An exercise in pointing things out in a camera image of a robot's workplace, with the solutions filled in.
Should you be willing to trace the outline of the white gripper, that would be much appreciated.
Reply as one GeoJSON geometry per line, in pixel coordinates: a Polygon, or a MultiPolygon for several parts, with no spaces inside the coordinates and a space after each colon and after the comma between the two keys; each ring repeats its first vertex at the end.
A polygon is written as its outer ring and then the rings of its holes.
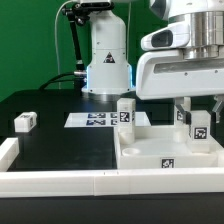
{"type": "Polygon", "coordinates": [[[190,26],[174,23],[144,36],[136,70],[136,94],[142,100],[176,98],[175,120],[191,124],[192,96],[216,95],[212,112],[224,108],[224,45],[210,45],[205,58],[192,58],[190,26]]]}

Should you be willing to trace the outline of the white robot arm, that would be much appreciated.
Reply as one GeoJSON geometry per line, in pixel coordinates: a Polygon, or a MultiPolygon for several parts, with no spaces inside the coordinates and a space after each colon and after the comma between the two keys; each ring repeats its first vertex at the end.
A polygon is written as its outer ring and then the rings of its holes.
{"type": "Polygon", "coordinates": [[[110,11],[92,18],[92,60],[84,91],[142,100],[213,95],[224,108],[224,0],[146,0],[131,37],[110,11]]]}

